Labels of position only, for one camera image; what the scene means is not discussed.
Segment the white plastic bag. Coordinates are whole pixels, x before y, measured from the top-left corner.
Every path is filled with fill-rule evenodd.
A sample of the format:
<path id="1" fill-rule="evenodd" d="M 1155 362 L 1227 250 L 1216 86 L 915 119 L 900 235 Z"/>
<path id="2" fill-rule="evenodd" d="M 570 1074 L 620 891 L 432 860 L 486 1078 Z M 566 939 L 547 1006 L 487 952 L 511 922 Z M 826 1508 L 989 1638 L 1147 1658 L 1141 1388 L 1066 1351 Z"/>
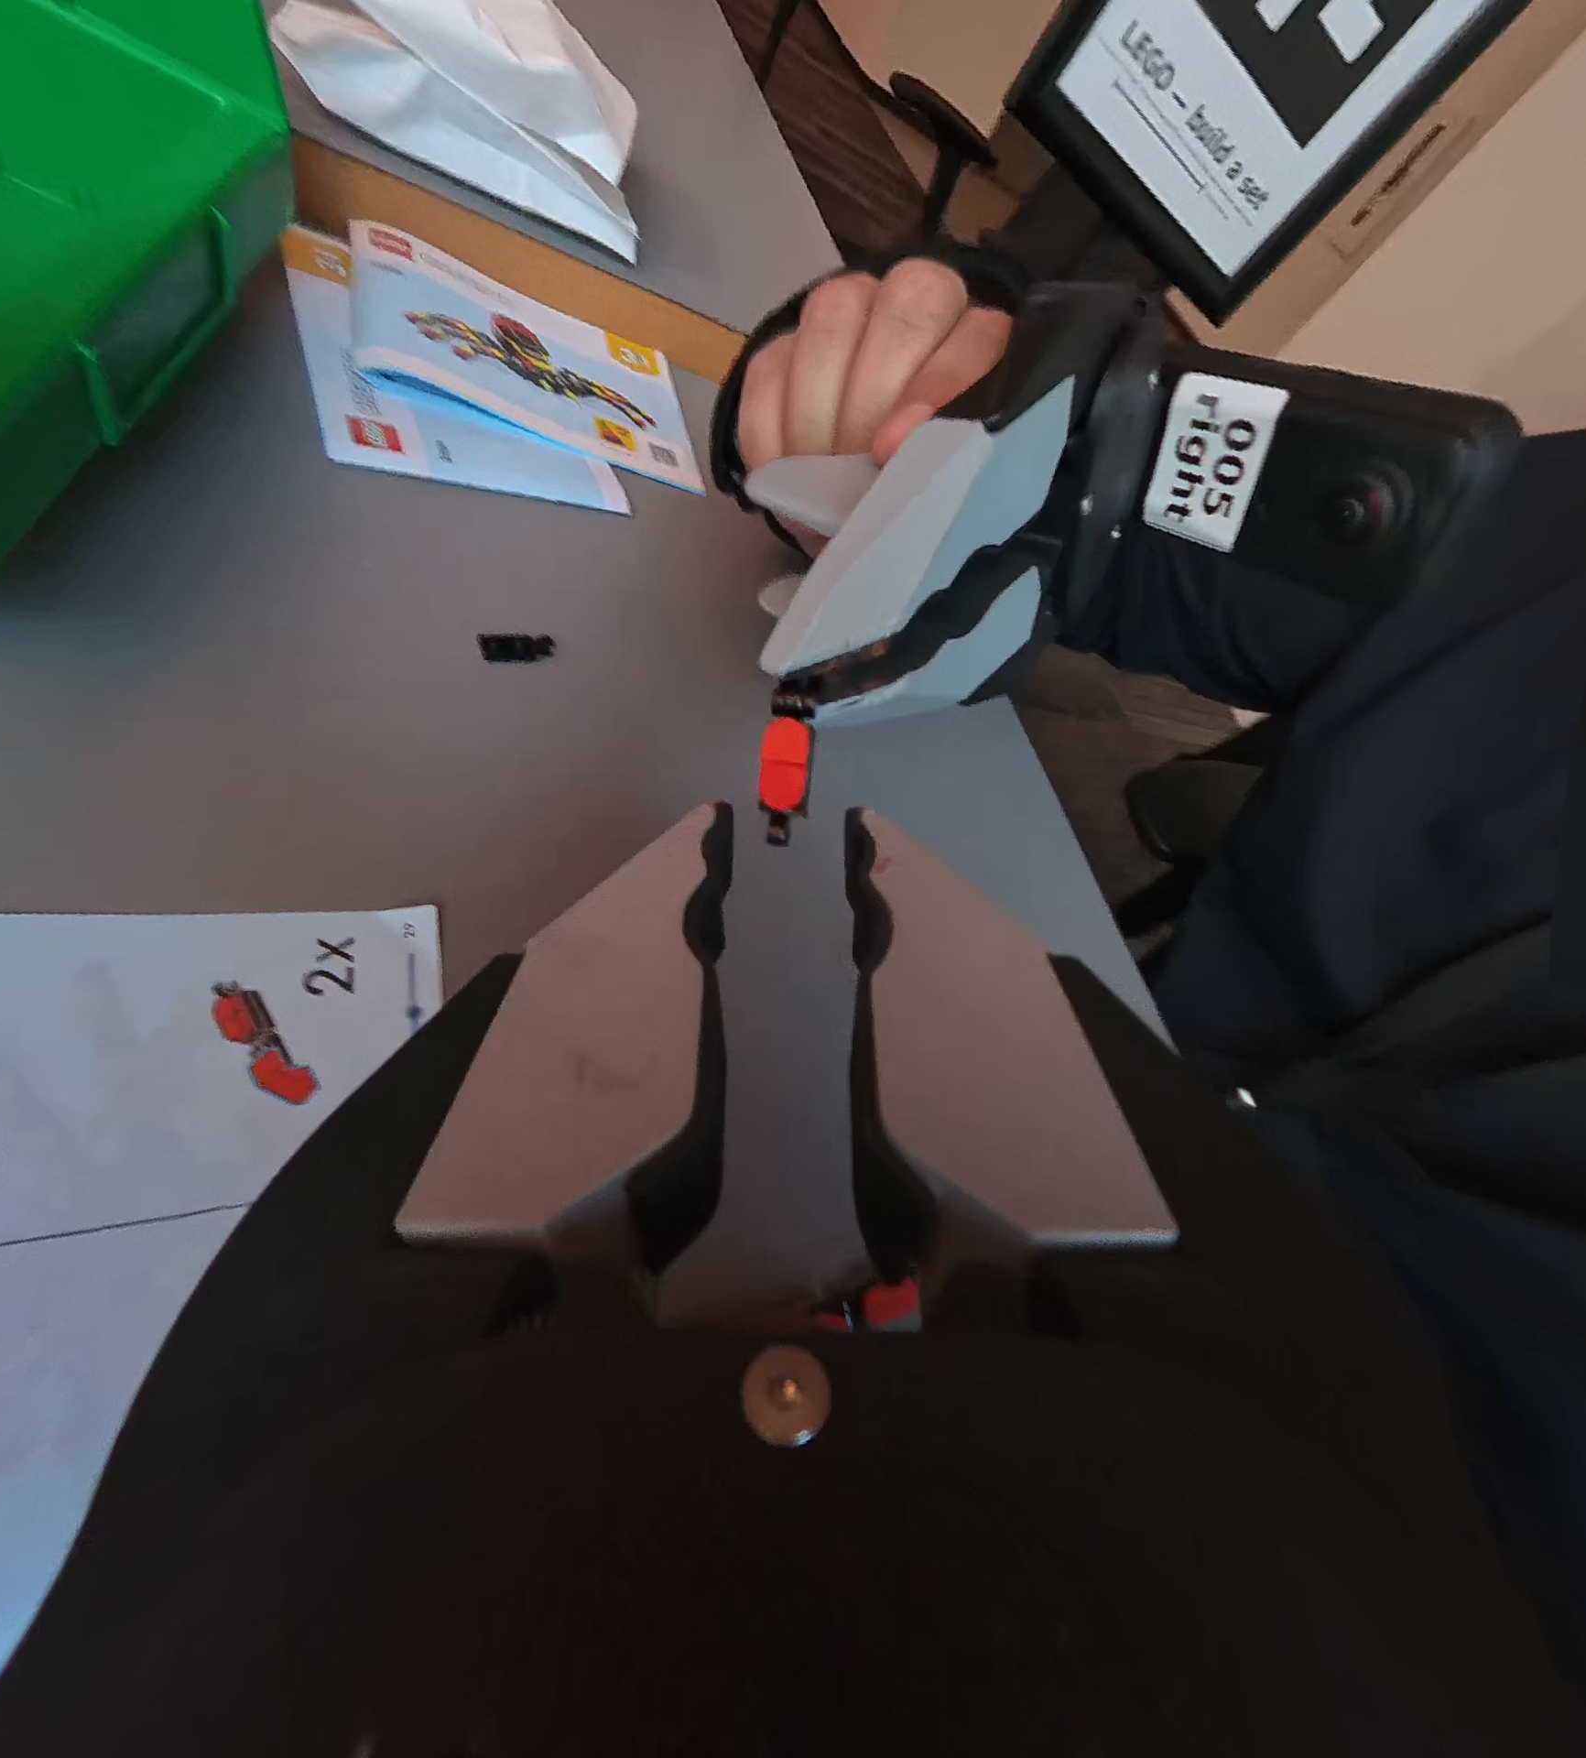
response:
<path id="1" fill-rule="evenodd" d="M 547 0 L 283 0 L 275 54 L 314 101 L 392 157 L 448 174 L 637 261 L 628 86 Z"/>

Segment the red lego piece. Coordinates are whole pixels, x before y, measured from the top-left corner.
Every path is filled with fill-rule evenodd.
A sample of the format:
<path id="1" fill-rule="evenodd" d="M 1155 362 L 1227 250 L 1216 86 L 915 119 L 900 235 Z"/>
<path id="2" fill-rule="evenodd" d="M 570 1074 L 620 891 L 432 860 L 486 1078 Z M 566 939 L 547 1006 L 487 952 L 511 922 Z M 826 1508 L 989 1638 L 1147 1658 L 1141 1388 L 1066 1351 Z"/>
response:
<path id="1" fill-rule="evenodd" d="M 822 1334 L 919 1334 L 919 1317 L 919 1279 L 873 1279 L 810 1305 Z"/>
<path id="2" fill-rule="evenodd" d="M 759 812 L 766 812 L 766 846 L 783 847 L 791 826 L 806 819 L 810 801 L 810 761 L 818 761 L 818 711 L 806 693 L 773 693 L 770 723 L 759 743 Z"/>

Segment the open lego instruction manual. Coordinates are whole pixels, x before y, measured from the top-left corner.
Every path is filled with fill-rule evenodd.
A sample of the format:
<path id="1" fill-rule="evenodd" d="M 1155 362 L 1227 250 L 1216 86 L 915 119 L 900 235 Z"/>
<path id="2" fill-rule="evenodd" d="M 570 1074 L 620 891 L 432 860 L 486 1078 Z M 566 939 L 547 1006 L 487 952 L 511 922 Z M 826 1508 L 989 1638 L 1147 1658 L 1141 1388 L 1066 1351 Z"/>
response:
<path id="1" fill-rule="evenodd" d="M 0 916 L 0 1664 L 199 1275 L 443 1008 L 443 916 Z"/>

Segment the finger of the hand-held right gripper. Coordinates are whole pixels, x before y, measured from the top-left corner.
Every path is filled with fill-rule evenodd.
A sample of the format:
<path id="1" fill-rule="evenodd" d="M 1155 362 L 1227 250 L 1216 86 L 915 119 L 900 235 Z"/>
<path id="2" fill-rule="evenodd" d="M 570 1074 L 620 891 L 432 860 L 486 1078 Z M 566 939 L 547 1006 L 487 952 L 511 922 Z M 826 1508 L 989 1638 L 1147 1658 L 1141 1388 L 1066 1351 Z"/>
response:
<path id="1" fill-rule="evenodd" d="M 1008 427 L 924 420 L 826 539 L 759 664 L 794 677 L 908 630 L 961 557 L 1016 539 L 1041 511 L 1071 439 L 1071 401 L 1066 377 Z"/>
<path id="2" fill-rule="evenodd" d="M 780 677 L 780 713 L 818 733 L 943 713 L 966 705 L 1040 633 L 1041 557 L 981 549 L 906 630 Z"/>

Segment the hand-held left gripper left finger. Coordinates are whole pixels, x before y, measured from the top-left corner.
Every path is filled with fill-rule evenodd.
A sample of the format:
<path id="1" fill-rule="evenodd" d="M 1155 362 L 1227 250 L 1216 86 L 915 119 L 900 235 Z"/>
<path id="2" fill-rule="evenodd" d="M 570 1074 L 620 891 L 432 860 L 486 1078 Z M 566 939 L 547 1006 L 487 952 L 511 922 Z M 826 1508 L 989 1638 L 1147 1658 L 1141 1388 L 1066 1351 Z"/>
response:
<path id="1" fill-rule="evenodd" d="M 527 939 L 396 1234 L 664 1279 L 714 1219 L 732 806 L 707 801 Z"/>

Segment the green plastic bin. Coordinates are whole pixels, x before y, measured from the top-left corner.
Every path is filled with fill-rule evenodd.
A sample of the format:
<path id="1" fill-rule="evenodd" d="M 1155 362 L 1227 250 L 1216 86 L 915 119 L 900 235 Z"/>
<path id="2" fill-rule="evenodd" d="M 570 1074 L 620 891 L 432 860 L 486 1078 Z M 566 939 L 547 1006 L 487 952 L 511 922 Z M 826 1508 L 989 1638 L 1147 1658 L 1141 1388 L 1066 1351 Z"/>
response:
<path id="1" fill-rule="evenodd" d="M 252 0 L 0 0 L 0 566 L 294 222 Z"/>

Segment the person's right hand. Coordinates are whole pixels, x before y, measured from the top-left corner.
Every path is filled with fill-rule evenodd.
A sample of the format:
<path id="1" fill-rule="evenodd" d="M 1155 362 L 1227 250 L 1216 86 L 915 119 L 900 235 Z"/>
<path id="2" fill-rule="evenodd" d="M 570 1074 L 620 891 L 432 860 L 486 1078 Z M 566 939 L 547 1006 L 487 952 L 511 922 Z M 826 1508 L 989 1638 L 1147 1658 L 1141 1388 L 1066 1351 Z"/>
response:
<path id="1" fill-rule="evenodd" d="M 889 464 L 935 407 L 981 386 L 1012 336 L 1012 313 L 966 298 L 935 259 L 889 274 L 836 274 L 770 336 L 737 394 L 747 474 L 780 458 Z"/>

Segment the lego instruction booklet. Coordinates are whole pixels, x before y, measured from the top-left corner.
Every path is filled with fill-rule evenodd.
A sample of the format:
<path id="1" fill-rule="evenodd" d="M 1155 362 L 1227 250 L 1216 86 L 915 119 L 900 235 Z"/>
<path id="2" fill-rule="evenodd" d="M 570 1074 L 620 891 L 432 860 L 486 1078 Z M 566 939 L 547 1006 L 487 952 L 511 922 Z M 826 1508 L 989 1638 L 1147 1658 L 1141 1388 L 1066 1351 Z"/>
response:
<path id="1" fill-rule="evenodd" d="M 396 225 L 352 225 L 352 362 L 404 396 L 707 496 L 664 349 L 515 298 Z"/>
<path id="2" fill-rule="evenodd" d="M 328 464 L 427 477 L 448 491 L 524 496 L 628 517 L 628 496 L 606 464 L 592 464 L 581 454 L 547 445 L 527 428 L 481 414 L 459 414 L 450 401 L 407 401 L 362 377 L 352 349 L 346 243 L 309 225 L 283 225 L 279 261 Z"/>

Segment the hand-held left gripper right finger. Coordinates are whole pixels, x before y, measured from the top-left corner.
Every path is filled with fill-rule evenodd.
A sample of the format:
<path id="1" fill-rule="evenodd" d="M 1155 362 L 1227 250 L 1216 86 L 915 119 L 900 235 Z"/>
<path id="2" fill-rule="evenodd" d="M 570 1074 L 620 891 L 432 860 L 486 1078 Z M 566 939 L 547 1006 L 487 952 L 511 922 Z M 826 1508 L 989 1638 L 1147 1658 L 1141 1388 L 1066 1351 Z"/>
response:
<path id="1" fill-rule="evenodd" d="M 878 1275 L 1179 1245 L 1071 999 L 1087 980 L 894 819 L 852 806 L 852 1183 Z"/>

